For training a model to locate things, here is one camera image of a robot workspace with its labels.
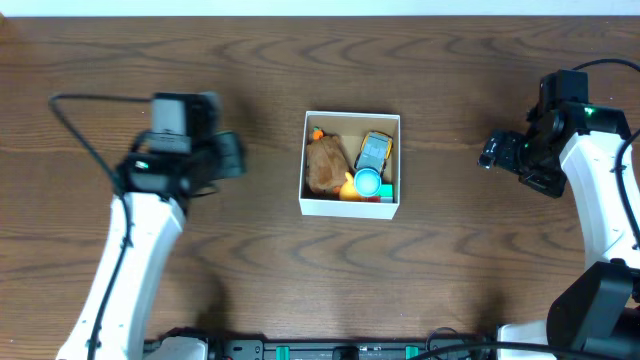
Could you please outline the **yellow grey toy truck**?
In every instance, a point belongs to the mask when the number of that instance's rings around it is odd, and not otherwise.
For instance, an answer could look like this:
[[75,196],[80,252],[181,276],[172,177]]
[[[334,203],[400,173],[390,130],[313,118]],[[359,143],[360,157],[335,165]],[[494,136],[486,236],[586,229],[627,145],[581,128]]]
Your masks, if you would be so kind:
[[383,175],[386,161],[393,148],[392,138],[382,132],[370,131],[364,137],[360,152],[356,157],[354,168],[356,171],[370,168]]

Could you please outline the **multicoloured puzzle cube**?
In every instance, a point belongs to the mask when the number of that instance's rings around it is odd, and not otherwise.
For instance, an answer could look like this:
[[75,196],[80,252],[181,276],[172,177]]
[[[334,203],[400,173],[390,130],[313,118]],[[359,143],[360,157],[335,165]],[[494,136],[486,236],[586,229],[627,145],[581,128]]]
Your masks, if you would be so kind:
[[374,203],[393,203],[394,187],[392,184],[382,184],[377,193],[367,198],[368,202]]

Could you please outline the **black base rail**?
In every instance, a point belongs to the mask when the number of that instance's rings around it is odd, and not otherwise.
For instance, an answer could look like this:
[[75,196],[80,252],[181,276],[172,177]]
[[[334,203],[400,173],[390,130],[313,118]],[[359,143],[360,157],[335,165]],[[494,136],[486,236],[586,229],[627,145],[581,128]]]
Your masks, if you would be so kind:
[[439,328],[424,339],[280,339],[263,335],[208,333],[193,328],[174,328],[143,345],[144,360],[366,360],[411,359],[447,346],[486,342],[483,335],[457,333]]

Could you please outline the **orange duck toy blue hat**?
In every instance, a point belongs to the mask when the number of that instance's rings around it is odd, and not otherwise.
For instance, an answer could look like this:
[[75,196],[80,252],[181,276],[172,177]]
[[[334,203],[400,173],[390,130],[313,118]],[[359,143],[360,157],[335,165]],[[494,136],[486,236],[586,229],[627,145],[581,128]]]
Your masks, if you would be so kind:
[[363,168],[354,175],[345,173],[345,183],[338,192],[340,201],[366,201],[375,197],[382,186],[380,174],[373,168]]

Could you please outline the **white cardboard box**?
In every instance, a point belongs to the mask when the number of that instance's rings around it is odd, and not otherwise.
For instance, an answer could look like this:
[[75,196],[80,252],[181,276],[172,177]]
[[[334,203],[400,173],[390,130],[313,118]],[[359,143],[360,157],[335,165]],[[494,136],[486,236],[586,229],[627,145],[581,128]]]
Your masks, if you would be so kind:
[[[354,175],[356,157],[362,141],[370,131],[382,132],[393,140],[391,155],[386,161],[382,184],[394,187],[393,203],[361,201],[340,201],[338,194],[317,195],[306,183],[306,146],[311,142],[314,127],[321,128],[327,135],[340,137],[343,152],[350,173]],[[394,217],[401,198],[401,120],[395,114],[349,113],[330,111],[308,111],[305,114],[303,144],[300,164],[298,200],[304,215],[386,219]]]

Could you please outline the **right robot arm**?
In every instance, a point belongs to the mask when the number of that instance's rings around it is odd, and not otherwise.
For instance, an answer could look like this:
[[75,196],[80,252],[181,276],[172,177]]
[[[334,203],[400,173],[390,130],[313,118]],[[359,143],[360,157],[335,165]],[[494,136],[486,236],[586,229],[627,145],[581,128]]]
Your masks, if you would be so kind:
[[585,271],[546,319],[501,326],[500,359],[639,356],[639,189],[622,111],[567,102],[535,111],[524,133],[495,130],[478,163],[501,167],[552,198],[573,192]]

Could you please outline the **brown plush toy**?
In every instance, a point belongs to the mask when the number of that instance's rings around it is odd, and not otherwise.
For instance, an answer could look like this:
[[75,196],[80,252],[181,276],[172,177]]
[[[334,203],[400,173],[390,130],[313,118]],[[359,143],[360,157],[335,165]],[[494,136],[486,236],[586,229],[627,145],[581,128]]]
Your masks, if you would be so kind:
[[338,194],[346,183],[350,171],[337,135],[327,135],[314,127],[311,142],[306,146],[305,178],[312,193],[317,195]]

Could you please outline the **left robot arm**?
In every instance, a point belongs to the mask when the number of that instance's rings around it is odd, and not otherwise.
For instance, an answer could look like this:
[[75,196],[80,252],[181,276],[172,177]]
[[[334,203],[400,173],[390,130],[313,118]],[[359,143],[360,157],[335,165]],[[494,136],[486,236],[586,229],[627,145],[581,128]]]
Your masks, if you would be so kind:
[[147,99],[151,127],[140,132],[115,168],[89,144],[59,106],[49,107],[113,184],[105,248],[82,312],[60,359],[212,359],[205,335],[177,331],[146,341],[166,261],[184,231],[190,202],[215,193],[220,179],[246,171],[238,135],[220,132],[218,96],[156,93]]

